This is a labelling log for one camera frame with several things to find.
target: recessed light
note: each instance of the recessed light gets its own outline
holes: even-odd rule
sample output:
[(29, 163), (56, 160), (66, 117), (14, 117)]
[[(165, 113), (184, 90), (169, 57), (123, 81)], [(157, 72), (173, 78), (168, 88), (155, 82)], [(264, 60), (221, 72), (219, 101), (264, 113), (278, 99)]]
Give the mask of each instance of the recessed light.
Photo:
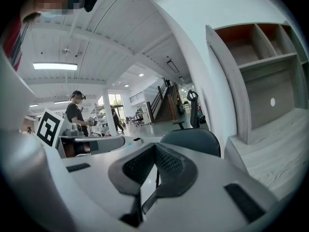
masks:
[(77, 70), (77, 64), (69, 64), (69, 63), (33, 63), (33, 67), (36, 70), (69, 70), (75, 71)]
[(55, 101), (54, 104), (69, 103), (70, 101)]

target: wooden cabinet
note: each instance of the wooden cabinet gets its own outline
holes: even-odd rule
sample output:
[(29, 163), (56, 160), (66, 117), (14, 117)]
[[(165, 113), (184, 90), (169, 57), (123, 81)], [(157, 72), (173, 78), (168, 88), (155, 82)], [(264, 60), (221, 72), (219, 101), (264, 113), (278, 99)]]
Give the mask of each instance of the wooden cabinet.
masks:
[(269, 133), (261, 133), (263, 126), (295, 108), (308, 108), (308, 60), (291, 27), (206, 26), (206, 40), (228, 80), (243, 142), (261, 140)]

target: black t-shirt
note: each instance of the black t-shirt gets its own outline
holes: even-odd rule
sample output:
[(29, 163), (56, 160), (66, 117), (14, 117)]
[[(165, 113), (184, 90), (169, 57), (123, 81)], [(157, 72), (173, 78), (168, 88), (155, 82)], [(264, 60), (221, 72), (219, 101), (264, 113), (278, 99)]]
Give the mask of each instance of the black t-shirt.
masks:
[[(74, 103), (70, 103), (67, 107), (66, 114), (68, 116), (69, 122), (72, 123), (72, 119), (77, 117), (78, 120), (84, 121), (81, 111), (78, 109), (77, 105)], [(88, 136), (87, 126), (82, 126), (82, 130), (84, 135)]]
[[(115, 112), (116, 112), (116, 111), (115, 111), (115, 109), (113, 108), (113, 109), (112, 109), (112, 115), (114, 115)], [(118, 117), (117, 113), (116, 113), (116, 115), (113, 116), (112, 118), (114, 119), (114, 121), (119, 121), (119, 117)]]

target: ceiling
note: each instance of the ceiling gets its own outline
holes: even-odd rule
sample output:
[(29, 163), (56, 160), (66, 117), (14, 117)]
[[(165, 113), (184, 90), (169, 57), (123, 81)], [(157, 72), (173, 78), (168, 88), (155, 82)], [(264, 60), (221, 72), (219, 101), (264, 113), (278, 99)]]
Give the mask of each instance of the ceiling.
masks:
[[(179, 83), (182, 76), (190, 81), (177, 41), (150, 0), (98, 0), (89, 13), (41, 16), (27, 28), (22, 53), (17, 73), (36, 94), (34, 103), (59, 110), (53, 101), (69, 98), (74, 90), (92, 96), (89, 104), (94, 105), (103, 85), (130, 90), (138, 85), (140, 73), (144, 78), (158, 75)], [(170, 58), (179, 73), (167, 65)], [(35, 70), (33, 62), (76, 63), (78, 69)]]

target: white column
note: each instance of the white column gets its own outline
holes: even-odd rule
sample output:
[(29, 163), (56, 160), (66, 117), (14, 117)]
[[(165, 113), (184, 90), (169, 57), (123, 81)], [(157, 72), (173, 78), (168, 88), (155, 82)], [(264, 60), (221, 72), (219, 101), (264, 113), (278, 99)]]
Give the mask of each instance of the white column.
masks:
[(106, 115), (106, 121), (110, 129), (110, 134), (113, 137), (117, 136), (115, 123), (112, 118), (112, 109), (110, 105), (110, 99), (108, 98), (108, 89), (106, 87), (103, 87), (103, 104), (104, 104), (104, 110), (105, 110), (105, 115)]

